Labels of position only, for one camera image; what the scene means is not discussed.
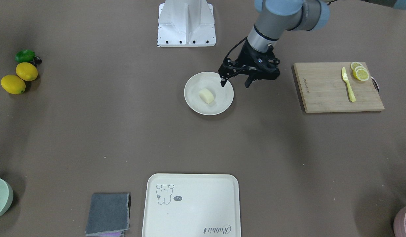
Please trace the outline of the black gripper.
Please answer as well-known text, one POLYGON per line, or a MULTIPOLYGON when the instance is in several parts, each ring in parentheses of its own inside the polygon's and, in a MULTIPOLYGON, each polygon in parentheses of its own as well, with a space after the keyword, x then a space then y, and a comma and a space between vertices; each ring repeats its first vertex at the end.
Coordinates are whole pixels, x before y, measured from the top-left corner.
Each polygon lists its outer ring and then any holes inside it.
POLYGON ((221 87, 224 87, 228 79, 237 75, 248 75, 245 87, 249 88, 255 80, 275 80, 280 75, 278 65, 280 60, 275 56, 274 46, 267 45, 266 52, 255 50, 249 42, 244 42, 239 52, 238 58, 232 60, 230 54, 239 47, 241 42, 232 47, 224 57, 218 73, 221 77, 221 87))

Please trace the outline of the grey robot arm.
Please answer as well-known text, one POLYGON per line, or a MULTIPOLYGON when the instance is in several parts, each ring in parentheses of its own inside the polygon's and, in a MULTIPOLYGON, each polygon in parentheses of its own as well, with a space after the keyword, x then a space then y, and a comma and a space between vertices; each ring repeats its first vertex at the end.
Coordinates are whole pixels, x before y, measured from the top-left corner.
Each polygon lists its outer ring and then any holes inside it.
POLYGON ((275 80, 280 76, 280 60, 273 50, 285 31, 321 29, 330 17, 328 3, 322 0, 256 0, 259 16, 242 45, 236 60, 226 55, 218 70, 220 84, 230 78, 247 75, 245 87, 257 80, 275 80))

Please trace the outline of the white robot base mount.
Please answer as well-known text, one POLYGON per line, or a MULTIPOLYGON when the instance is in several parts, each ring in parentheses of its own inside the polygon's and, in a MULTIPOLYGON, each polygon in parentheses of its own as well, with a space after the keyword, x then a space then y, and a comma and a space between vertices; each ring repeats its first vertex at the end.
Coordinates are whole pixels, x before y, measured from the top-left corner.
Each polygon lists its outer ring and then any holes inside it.
POLYGON ((206 0, 166 0, 158 7, 158 47, 216 45, 213 5, 206 0))

